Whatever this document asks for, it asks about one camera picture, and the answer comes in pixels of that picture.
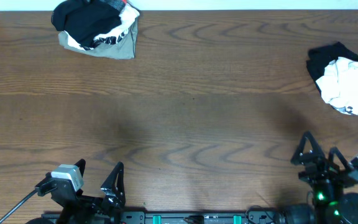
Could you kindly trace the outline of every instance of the white wall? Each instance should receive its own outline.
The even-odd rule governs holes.
[[[63,0],[0,0],[0,11],[51,11]],[[358,9],[358,0],[130,0],[140,10]]]

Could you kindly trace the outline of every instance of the green led light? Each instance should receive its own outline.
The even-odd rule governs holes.
[[[318,200],[324,200],[324,195],[323,195],[323,193],[319,193],[319,194],[317,195],[317,198],[318,198]]]
[[[330,204],[329,204],[329,206],[334,206],[334,205],[337,205],[338,204],[338,202],[331,202]]]

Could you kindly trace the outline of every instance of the pile of clothes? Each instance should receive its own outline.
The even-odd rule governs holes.
[[[358,115],[358,55],[340,42],[311,49],[306,67],[321,97],[343,114]]]
[[[67,0],[52,14],[64,48],[96,57],[135,57],[139,12],[126,0]]]

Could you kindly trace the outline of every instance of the wood grain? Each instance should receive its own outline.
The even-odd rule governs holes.
[[[358,152],[358,116],[305,68],[313,47],[358,53],[358,11],[144,12],[134,60],[63,49],[49,17],[0,12],[0,217],[81,158],[88,195],[122,161],[128,206],[245,211],[305,201],[289,163],[303,131]],[[34,197],[8,223],[59,209]]]

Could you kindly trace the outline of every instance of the black cloth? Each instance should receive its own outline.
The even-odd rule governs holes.
[[[321,90],[316,84],[316,80],[324,75],[325,68],[330,62],[337,60],[338,57],[344,57],[358,62],[358,55],[351,52],[340,42],[334,45],[311,49],[309,50],[308,55],[310,60],[306,61],[306,67],[320,93]]]
[[[52,14],[57,31],[67,31],[81,46],[96,47],[93,38],[121,25],[119,14],[125,3],[121,0],[67,0]]]

